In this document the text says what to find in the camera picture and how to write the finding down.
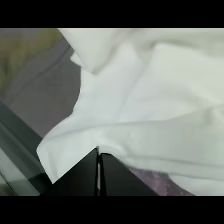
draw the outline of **crumpled cloth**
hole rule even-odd
[[[224,29],[60,28],[82,67],[73,113],[37,149],[57,181],[93,148],[224,195]]]

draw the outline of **white fabric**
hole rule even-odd
[[[51,181],[99,146],[193,194],[224,195],[224,29],[60,31],[81,92],[37,149]]]

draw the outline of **white cloth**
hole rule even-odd
[[[224,29],[60,31],[81,92],[37,149],[51,181],[98,146],[193,194],[224,195]]]

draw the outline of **gray surface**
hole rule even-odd
[[[79,95],[80,68],[63,39],[29,61],[10,85],[3,102],[40,136],[72,113]]]

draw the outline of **white towel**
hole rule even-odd
[[[224,195],[224,29],[60,31],[81,92],[37,149],[51,181],[98,146],[193,194]]]

